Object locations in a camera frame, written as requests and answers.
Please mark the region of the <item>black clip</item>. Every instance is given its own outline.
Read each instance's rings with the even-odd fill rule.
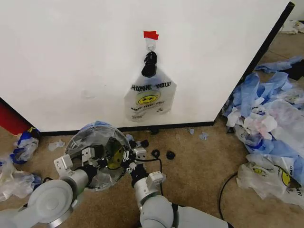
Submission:
[[[156,75],[157,55],[154,51],[149,52],[144,59],[145,66],[142,69],[142,76],[153,77]]]

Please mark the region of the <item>pile of plastic bags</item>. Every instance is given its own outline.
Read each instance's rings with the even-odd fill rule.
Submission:
[[[40,183],[39,176],[16,170],[10,157],[0,158],[0,201],[11,195],[24,198]]]
[[[253,188],[261,198],[272,194],[304,207],[304,200],[294,196],[304,195],[304,90],[287,77],[276,72],[260,83],[257,73],[248,75],[223,115],[251,154],[238,171],[238,185]]]

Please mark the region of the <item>red tape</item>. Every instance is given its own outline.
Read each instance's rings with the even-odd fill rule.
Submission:
[[[156,31],[144,31],[143,37],[158,40],[158,34],[156,34]]]

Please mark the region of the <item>small black object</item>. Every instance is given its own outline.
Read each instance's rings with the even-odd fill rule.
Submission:
[[[231,134],[231,133],[234,133],[234,129],[233,127],[227,127],[227,134]]]
[[[169,160],[173,160],[175,157],[175,153],[172,151],[168,151],[166,156]]]
[[[151,131],[152,135],[158,134],[160,132],[160,130],[158,128],[152,128],[150,131]]]
[[[130,140],[129,141],[129,144],[130,144],[130,146],[131,146],[131,149],[134,149],[135,147],[136,147],[136,142],[135,141],[133,141],[133,140]]]
[[[152,154],[152,156],[154,157],[154,158],[158,158],[159,156],[160,156],[160,151],[159,150],[157,150],[157,149],[155,149],[155,150],[153,150],[152,152],[151,152],[151,154]]]
[[[294,63],[291,65],[292,68],[287,70],[282,70],[283,72],[288,74],[289,78],[294,80],[299,80],[302,76],[304,76],[304,59],[301,62]]]
[[[141,146],[142,146],[143,148],[148,147],[148,146],[149,146],[148,140],[145,139],[145,140],[141,141]]]
[[[142,76],[153,77],[156,75],[157,55],[154,51],[149,52],[144,59],[144,67],[142,69]]]

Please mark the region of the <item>red object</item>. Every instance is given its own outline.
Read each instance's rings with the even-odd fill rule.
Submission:
[[[156,34],[156,31],[144,31],[143,37],[158,40],[158,34]]]
[[[0,126],[14,135],[31,128],[31,125],[26,120],[3,102],[0,102]]]

